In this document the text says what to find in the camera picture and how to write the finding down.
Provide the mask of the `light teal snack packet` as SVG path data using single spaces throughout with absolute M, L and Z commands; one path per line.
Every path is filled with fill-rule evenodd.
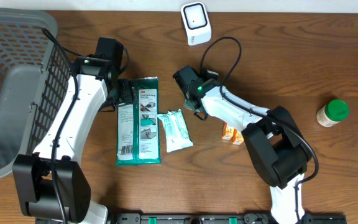
M 167 152 L 193 146 L 182 110 L 169 111 L 166 114 L 158 114 L 166 136 Z

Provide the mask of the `green white wipes pack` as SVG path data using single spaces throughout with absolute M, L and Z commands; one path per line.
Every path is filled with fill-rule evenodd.
M 160 163 L 158 78 L 129 82 L 131 103 L 117 110 L 117 166 Z

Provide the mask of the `orange juice box pair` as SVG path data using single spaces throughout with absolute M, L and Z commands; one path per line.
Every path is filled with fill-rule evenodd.
M 241 145 L 244 142 L 241 132 L 228 123 L 224 123 L 223 125 L 223 134 L 221 138 L 223 140 L 231 141 L 231 144 L 233 145 Z

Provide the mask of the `green lid white jar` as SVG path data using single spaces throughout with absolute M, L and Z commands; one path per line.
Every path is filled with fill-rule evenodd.
M 324 127 L 332 127 L 344 121 L 350 113 L 349 106 L 342 100 L 332 100 L 316 113 L 317 122 Z

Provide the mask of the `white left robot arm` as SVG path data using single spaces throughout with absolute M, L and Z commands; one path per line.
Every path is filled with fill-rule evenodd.
M 124 46 L 101 37 L 94 54 L 70 65 L 68 88 L 45 137 L 12 167 L 19 205 L 36 223 L 107 223 L 109 210 L 91 199 L 81 157 L 92 123 L 105 107 L 133 104 L 134 84 L 121 79 Z

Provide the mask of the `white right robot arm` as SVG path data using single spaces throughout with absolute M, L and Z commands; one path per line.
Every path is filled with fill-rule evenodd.
M 289 111 L 246 102 L 218 83 L 214 72 L 200 75 L 185 66 L 173 79 L 184 94 L 185 106 L 195 116 L 218 118 L 241 132 L 254 169 L 270 187 L 272 218 L 277 223 L 301 223 L 305 215 L 301 185 L 314 153 Z

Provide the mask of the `white barcode scanner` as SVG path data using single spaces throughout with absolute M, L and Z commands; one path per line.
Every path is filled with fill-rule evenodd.
M 202 2 L 191 2 L 181 7 L 181 19 L 189 46 L 209 42 L 212 36 L 206 6 Z

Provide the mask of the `grey plastic mesh basket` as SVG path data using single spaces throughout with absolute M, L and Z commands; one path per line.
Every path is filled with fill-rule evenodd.
M 68 88 L 69 66 L 43 27 L 58 34 L 46 12 L 0 8 L 0 178 L 41 142 Z

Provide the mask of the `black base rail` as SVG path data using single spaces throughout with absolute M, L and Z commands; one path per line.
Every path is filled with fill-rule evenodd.
M 110 214 L 110 224 L 274 224 L 277 221 L 268 213 L 244 215 L 141 215 L 138 213 Z M 345 215 L 306 214 L 303 224 L 347 224 Z

